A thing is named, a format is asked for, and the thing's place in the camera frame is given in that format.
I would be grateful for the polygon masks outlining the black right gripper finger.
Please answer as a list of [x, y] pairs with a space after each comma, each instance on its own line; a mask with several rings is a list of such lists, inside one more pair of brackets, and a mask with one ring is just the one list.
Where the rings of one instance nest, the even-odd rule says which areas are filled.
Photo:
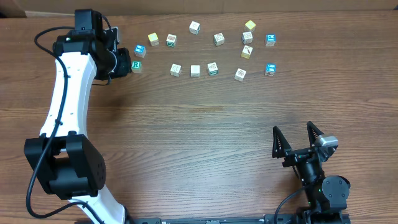
[[320, 147], [324, 135], [311, 121], [307, 122], [308, 139], [311, 147]]
[[282, 134], [282, 131], [277, 127], [273, 127], [273, 145], [272, 157], [283, 158], [292, 150], [290, 144]]

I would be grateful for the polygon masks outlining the blue T umbrella block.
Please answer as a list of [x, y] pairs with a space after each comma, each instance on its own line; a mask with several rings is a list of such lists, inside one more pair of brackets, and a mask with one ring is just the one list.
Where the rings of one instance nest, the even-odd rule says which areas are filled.
[[265, 69], [265, 75], [267, 76], [274, 76], [276, 72], [276, 65], [273, 63], [268, 63]]

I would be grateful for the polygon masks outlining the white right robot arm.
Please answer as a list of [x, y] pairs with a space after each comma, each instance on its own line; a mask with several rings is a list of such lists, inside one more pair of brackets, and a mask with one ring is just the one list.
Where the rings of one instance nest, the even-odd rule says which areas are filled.
[[[273, 127], [272, 157], [283, 158], [283, 167], [293, 168], [302, 188], [287, 196], [272, 218], [273, 223], [349, 223], [347, 198], [351, 184], [340, 175], [326, 176], [322, 163], [326, 162], [338, 148], [338, 139], [332, 134], [320, 131], [311, 121], [307, 123], [310, 146], [294, 150], [277, 127]], [[282, 206], [290, 199], [305, 192], [307, 207], [300, 207], [293, 215], [281, 215]]]

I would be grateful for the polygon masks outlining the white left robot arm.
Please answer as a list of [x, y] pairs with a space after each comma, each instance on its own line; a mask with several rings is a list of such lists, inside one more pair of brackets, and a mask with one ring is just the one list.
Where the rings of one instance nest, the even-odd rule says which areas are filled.
[[24, 154], [46, 194], [77, 206], [91, 223], [132, 223], [127, 208], [107, 188], [103, 156], [90, 143], [86, 119], [91, 87], [109, 85], [131, 72], [129, 51], [119, 30], [92, 9], [77, 9], [75, 24], [49, 50], [56, 79], [48, 116]]

